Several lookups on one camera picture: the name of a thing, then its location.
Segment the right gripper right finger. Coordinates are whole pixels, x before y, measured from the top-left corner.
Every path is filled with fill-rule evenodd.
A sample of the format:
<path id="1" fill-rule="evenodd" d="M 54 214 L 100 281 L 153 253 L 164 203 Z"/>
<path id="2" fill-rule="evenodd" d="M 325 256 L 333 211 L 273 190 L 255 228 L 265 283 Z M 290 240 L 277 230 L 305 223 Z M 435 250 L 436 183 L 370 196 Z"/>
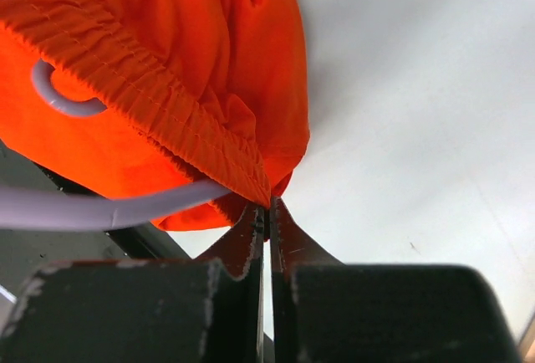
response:
<path id="1" fill-rule="evenodd" d="M 280 198 L 269 211 L 278 362 L 519 362 L 474 268 L 342 263 Z"/>

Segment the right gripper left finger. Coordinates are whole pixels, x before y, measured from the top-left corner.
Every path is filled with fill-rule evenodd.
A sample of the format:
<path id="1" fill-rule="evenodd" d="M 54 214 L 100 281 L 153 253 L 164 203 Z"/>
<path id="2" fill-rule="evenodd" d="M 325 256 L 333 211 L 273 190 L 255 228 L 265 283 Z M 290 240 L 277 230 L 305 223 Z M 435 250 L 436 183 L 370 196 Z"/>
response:
<path id="1" fill-rule="evenodd" d="M 4 362 L 260 362 L 264 211 L 194 259 L 51 263 L 23 286 Z"/>

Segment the purple notched hanger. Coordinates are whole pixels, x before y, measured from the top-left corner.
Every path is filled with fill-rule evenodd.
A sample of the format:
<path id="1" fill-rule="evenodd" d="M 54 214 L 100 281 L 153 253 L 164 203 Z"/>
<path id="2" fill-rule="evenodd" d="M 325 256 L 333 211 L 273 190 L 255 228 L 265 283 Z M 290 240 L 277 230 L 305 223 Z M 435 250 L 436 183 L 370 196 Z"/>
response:
<path id="1" fill-rule="evenodd" d="M 54 71 L 54 66 L 41 59 L 27 69 L 26 82 L 48 108 L 75 119 L 88 119 L 107 110 L 104 102 L 95 96 L 75 101 L 57 91 L 51 81 Z M 197 207 L 230 193 L 230 189 L 210 178 L 121 199 L 14 187 L 2 180 L 1 227 L 53 232 L 117 230 Z"/>

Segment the orange shorts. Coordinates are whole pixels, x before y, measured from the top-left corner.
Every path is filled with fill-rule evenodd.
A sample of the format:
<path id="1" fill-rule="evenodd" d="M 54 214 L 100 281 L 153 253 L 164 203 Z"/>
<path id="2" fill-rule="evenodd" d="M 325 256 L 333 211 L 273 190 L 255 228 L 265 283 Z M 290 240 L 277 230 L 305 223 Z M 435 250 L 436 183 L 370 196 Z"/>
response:
<path id="1" fill-rule="evenodd" d="M 1 0 L 1 138 L 108 198 L 208 177 L 229 194 L 154 224 L 233 224 L 307 150 L 298 2 Z"/>

